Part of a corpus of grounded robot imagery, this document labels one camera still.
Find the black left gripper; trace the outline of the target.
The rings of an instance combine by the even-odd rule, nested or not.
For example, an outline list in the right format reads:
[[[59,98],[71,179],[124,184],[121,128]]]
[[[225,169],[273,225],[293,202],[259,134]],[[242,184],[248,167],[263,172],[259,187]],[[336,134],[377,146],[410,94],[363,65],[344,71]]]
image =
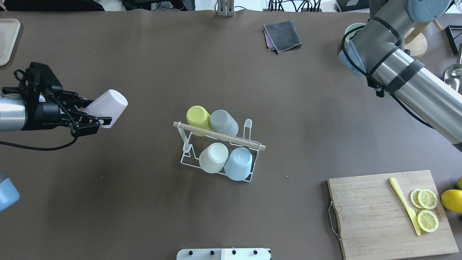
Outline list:
[[[70,123],[71,135],[81,137],[96,134],[112,122],[112,117],[88,114],[71,114],[70,122],[65,111],[86,108],[94,100],[65,91],[46,64],[31,62],[27,69],[13,74],[18,86],[2,89],[2,131],[47,130]]]

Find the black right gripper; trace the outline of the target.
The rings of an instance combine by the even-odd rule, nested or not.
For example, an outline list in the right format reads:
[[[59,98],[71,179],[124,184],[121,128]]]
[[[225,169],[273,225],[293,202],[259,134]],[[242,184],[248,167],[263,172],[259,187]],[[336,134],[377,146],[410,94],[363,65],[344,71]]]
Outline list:
[[[378,82],[373,78],[367,78],[368,87],[371,87],[375,90],[375,94],[377,97],[383,98],[385,96],[385,90],[383,84]]]

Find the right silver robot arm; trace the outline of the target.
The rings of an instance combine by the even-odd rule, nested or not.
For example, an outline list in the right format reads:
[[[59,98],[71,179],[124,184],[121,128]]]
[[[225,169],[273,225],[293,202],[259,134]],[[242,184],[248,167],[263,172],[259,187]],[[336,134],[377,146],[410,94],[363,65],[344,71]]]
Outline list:
[[[386,91],[413,110],[458,150],[462,141],[461,95],[401,48],[404,34],[416,23],[431,22],[449,0],[380,1],[377,12],[348,43],[340,62],[368,85]]]

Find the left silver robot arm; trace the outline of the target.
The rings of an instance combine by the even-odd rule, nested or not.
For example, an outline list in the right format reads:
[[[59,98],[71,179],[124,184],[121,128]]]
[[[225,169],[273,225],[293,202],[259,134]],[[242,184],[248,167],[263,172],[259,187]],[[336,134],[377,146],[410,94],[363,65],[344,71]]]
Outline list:
[[[65,91],[51,68],[32,62],[25,70],[15,70],[17,87],[4,87],[0,97],[1,131],[51,130],[68,127],[74,139],[68,144],[40,148],[2,141],[16,148],[54,151],[74,144],[81,136],[96,134],[102,126],[115,122],[114,116],[95,116],[82,111],[92,103],[76,92]]]

